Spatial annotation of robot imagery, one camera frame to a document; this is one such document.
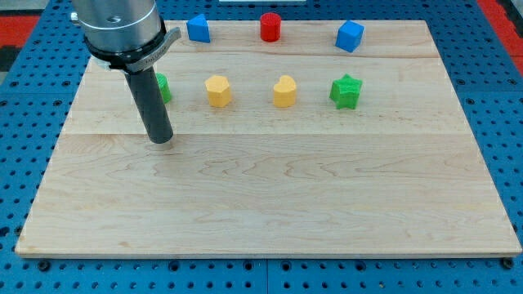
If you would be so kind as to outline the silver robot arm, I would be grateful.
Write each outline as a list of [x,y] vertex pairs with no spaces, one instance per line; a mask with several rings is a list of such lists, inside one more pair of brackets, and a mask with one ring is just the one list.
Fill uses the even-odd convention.
[[151,68],[181,38],[168,30],[155,0],[73,0],[71,20],[87,49],[109,69],[137,74]]

